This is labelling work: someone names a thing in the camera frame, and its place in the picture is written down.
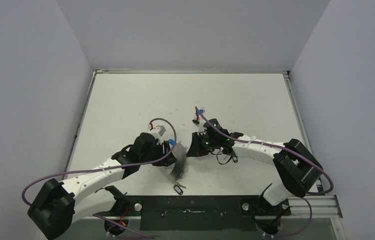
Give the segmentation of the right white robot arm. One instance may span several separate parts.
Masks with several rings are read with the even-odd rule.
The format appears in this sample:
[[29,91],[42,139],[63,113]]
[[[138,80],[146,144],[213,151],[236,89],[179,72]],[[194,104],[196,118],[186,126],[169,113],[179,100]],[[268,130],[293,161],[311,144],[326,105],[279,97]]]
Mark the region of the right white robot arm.
[[196,117],[187,157],[203,157],[219,150],[231,159],[248,158],[275,168],[279,177],[260,194],[259,210],[272,214],[288,197],[304,197],[322,175],[323,167],[298,139],[268,142],[241,132],[229,132],[217,119]]

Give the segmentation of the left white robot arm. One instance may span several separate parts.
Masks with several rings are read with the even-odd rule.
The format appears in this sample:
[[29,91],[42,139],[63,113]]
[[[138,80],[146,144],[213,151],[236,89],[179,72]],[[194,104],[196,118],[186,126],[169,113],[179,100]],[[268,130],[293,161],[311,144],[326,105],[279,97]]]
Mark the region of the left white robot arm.
[[93,169],[69,171],[70,178],[58,181],[57,174],[44,182],[27,215],[48,240],[55,240],[69,227],[88,216],[109,212],[116,216],[125,208],[124,194],[112,183],[136,173],[143,165],[183,169],[186,148],[163,140],[155,129],[142,132],[132,144],[114,153]]

